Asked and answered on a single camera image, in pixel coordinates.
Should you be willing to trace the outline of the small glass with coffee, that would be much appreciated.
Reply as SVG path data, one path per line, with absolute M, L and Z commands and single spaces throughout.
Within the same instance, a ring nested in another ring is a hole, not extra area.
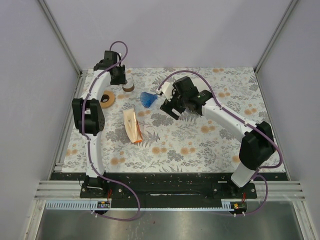
M 132 92 L 135 89 L 135 81 L 132 76 L 126 79 L 126 83 L 122 85 L 122 90 L 126 93 Z

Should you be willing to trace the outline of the blue glass dripper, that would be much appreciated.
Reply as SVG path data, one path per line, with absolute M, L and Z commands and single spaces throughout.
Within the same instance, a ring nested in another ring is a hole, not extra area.
M 154 103 L 154 101 L 157 99 L 158 99 L 157 94 L 152 94 L 152 93 L 145 92 L 145 91 L 143 91 L 140 94 L 140 102 L 144 108 L 149 108 Z

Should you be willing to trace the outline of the coffee filter paper pack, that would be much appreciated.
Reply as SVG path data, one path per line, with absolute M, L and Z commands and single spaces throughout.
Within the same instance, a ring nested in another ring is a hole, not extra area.
M 136 112 L 134 108 L 130 108 L 123 111 L 123 120 L 126 134 L 129 140 L 133 144 L 141 143 L 143 136 L 140 130 L 139 123 L 136 118 Z

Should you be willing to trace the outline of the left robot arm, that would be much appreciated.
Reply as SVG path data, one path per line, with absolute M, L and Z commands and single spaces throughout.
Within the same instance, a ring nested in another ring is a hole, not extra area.
M 102 161 L 101 135 L 105 127 L 105 117 L 100 104 L 105 88 L 117 75 L 116 66 L 121 54 L 106 50 L 104 57 L 93 68 L 93 80 L 80 98 L 72 100 L 75 128 L 82 135 L 86 154 L 86 176 L 82 185 L 85 193 L 93 193 L 102 198 L 109 191 L 103 179 L 105 167 Z

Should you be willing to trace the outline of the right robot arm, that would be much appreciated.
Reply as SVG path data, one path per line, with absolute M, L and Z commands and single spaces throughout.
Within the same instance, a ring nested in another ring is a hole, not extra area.
M 245 120 L 238 113 L 218 103 L 208 88 L 198 87 L 190 77 L 175 82 L 164 82 L 156 90 L 165 97 L 161 110 L 178 120 L 185 110 L 212 120 L 229 131 L 239 142 L 240 164 L 231 175 L 228 194 L 239 198 L 246 191 L 245 185 L 253 179 L 258 168 L 276 151 L 269 123 Z

